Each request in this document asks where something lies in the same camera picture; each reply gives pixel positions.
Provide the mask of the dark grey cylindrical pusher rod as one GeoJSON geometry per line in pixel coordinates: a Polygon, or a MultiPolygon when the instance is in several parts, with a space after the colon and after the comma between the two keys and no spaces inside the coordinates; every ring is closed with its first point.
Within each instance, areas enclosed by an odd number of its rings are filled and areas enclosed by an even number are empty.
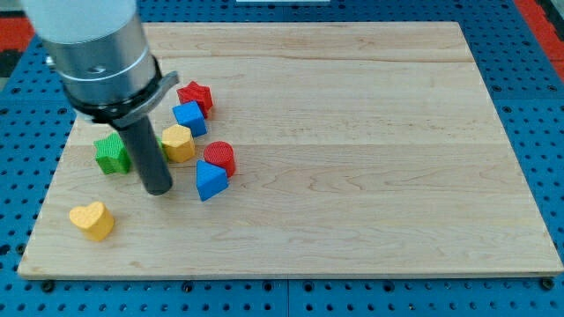
{"type": "Polygon", "coordinates": [[[165,194],[173,186],[173,179],[148,117],[123,127],[115,125],[115,129],[146,192],[150,195],[165,194]]]}

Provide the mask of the black clamp flange with lever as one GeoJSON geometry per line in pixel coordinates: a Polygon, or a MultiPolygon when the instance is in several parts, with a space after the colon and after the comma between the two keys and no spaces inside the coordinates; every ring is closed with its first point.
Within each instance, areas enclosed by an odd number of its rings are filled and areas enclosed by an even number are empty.
{"type": "Polygon", "coordinates": [[[65,96],[74,110],[85,120],[97,124],[109,124],[115,129],[127,129],[148,114],[163,100],[166,93],[179,83],[177,71],[162,75],[159,63],[153,56],[155,76],[146,87],[130,97],[112,102],[85,102],[65,87],[65,96]]]}

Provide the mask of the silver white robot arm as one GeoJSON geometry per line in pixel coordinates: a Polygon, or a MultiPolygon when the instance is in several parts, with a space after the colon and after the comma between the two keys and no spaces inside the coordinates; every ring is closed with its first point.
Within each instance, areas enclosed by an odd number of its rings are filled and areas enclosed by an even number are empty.
{"type": "Polygon", "coordinates": [[[135,0],[21,0],[75,111],[115,129],[151,195],[173,185],[149,113],[179,82],[163,74],[135,0]]]}

